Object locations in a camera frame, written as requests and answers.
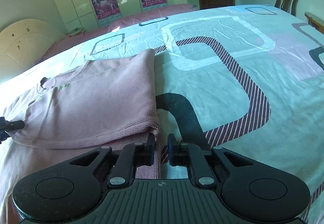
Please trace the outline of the pink sweatshirt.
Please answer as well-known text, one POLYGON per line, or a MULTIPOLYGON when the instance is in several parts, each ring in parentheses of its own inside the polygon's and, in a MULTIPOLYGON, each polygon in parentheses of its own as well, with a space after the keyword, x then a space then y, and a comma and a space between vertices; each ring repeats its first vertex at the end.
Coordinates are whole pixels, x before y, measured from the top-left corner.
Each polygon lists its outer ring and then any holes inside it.
POLYGON ((12 192, 24 176, 99 146, 160 143, 154 56, 89 60, 5 103, 1 116, 25 127, 1 144, 1 223, 19 221, 12 192))

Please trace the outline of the cream arched headboard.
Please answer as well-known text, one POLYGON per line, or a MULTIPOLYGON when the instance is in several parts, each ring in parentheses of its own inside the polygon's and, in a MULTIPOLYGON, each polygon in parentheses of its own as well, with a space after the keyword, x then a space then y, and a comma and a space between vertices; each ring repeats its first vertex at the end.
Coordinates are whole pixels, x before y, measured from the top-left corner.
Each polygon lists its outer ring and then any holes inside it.
POLYGON ((31 68, 57 41, 65 38, 49 23, 37 19, 17 21, 1 31, 1 83, 31 68))

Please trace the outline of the patterned light blue bedsheet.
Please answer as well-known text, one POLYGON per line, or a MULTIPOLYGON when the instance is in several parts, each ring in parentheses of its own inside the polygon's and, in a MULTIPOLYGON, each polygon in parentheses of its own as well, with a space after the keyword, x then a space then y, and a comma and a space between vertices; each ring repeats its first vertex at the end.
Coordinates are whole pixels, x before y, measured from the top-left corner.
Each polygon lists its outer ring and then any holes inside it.
POLYGON ((16 223, 323 223, 323 35, 265 5, 199 10, 100 35, 1 85, 1 110, 86 61, 152 49, 160 143, 128 187, 109 145, 30 173, 16 223), (215 152, 217 186, 172 167, 167 138, 215 152))

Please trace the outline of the pink checked bed cover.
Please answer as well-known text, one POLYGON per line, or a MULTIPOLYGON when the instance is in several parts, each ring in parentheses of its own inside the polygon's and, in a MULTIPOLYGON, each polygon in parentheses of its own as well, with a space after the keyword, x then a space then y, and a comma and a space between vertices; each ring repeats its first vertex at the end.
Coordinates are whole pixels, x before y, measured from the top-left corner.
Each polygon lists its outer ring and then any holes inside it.
POLYGON ((113 30, 116 30, 117 28, 122 29, 145 21, 155 20, 157 18, 167 17, 176 14, 189 13, 197 10, 197 8, 190 4, 177 4, 159 7, 135 15, 118 18, 108 26, 100 27, 96 30, 81 33, 73 37, 63 38, 60 41, 55 42, 42 57, 36 60, 34 65, 37 65, 47 60, 48 58, 53 57, 61 52, 64 52, 65 50, 71 49, 72 47, 79 45, 83 42, 99 37, 100 35, 110 33, 113 30))

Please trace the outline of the lower left pink poster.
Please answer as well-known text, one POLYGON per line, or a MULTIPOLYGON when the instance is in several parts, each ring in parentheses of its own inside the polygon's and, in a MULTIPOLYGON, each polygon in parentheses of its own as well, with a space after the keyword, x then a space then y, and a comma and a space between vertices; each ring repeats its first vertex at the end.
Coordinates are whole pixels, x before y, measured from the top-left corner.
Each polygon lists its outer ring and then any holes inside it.
POLYGON ((91 0, 98 20, 120 13, 117 0, 91 0))

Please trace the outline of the wooden bed footboard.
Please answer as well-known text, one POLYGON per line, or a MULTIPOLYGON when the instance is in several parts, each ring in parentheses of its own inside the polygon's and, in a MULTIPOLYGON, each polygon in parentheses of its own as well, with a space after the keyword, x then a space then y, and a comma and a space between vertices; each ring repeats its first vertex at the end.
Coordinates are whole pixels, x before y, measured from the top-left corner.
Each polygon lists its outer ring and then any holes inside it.
POLYGON ((315 29, 323 33, 324 20, 315 16, 312 13, 305 12, 305 17, 308 19, 308 24, 313 26, 315 29))

